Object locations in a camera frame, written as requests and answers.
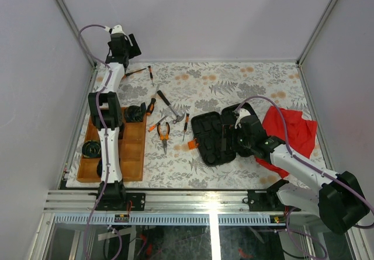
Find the large orange screwdriver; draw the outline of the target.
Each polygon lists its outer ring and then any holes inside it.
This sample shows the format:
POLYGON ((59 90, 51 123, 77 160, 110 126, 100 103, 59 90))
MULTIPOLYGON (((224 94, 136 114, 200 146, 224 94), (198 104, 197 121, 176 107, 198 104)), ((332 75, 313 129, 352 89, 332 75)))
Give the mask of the large orange screwdriver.
POLYGON ((147 68, 141 68, 141 69, 138 69, 138 70, 135 70, 135 71, 132 71, 132 72, 128 72, 128 73, 125 73, 124 77, 123 78, 127 78, 135 73, 138 73, 138 72, 142 72, 142 71, 145 71, 147 68))

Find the black plastic tool case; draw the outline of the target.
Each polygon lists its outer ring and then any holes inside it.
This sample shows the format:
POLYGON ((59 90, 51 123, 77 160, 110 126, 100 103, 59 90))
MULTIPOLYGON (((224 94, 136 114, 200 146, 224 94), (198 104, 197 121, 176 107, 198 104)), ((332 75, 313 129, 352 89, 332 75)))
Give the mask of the black plastic tool case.
MULTIPOLYGON (((236 156, 250 157, 249 153, 237 153, 232 151, 222 152, 221 146, 221 125, 233 124, 239 122, 239 113, 236 112, 238 105, 232 105, 219 112, 207 112, 197 115, 191 120, 193 138, 198 144, 198 150, 205 165, 215 167, 233 161, 236 156)), ((241 107, 249 115, 256 115, 254 109, 249 103, 241 107)))

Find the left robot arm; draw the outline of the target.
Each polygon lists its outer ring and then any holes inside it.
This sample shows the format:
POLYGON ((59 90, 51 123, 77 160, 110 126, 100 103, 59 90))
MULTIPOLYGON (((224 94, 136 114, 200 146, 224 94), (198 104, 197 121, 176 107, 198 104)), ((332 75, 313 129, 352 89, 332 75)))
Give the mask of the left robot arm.
POLYGON ((102 175, 95 209, 124 210, 128 196, 120 169, 119 134, 124 126, 117 90, 128 76, 129 59, 141 54, 133 34, 109 29, 109 53, 104 62, 106 73, 96 92, 88 95, 92 124, 96 127, 101 145, 102 175))

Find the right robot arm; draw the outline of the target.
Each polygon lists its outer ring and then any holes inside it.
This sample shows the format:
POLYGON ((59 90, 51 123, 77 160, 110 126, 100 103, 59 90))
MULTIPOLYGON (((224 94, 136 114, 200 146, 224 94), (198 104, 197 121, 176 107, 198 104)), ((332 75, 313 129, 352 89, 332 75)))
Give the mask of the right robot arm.
POLYGON ((247 152, 256 158, 285 170, 306 187, 286 181, 266 196, 273 210, 295 207, 320 218, 336 234, 344 234, 373 212, 356 177, 322 168, 301 155, 277 136, 267 135, 259 118, 245 109, 233 112, 228 120, 229 145, 235 152, 247 152))

